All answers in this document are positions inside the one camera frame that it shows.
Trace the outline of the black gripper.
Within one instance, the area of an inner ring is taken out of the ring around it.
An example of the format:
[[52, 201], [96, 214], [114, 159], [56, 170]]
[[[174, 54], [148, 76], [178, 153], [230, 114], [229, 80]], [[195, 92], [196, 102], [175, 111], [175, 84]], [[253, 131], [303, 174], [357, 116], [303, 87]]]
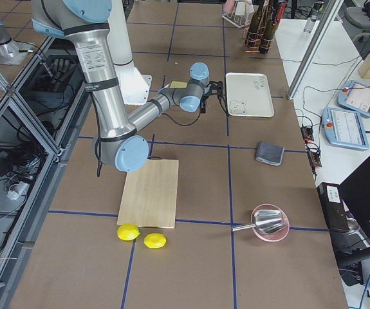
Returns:
[[207, 101], [207, 99], [208, 99], [208, 97], [206, 97], [206, 96], [201, 98], [201, 102], [200, 102], [200, 105], [199, 105], [201, 113], [206, 113], [206, 108], [207, 108], [206, 101]]

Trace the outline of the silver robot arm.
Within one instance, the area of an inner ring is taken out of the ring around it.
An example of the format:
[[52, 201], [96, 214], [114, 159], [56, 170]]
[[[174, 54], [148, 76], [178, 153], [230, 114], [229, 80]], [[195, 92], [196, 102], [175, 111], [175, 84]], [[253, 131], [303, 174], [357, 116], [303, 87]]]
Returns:
[[146, 85], [134, 66], [121, 1], [32, 1], [36, 32], [73, 43], [91, 95], [98, 122], [93, 143], [99, 163], [132, 172], [146, 162], [149, 146], [138, 132], [179, 106], [195, 112], [208, 89], [209, 70], [202, 62], [190, 67], [185, 88], [163, 88], [127, 113], [124, 93]]

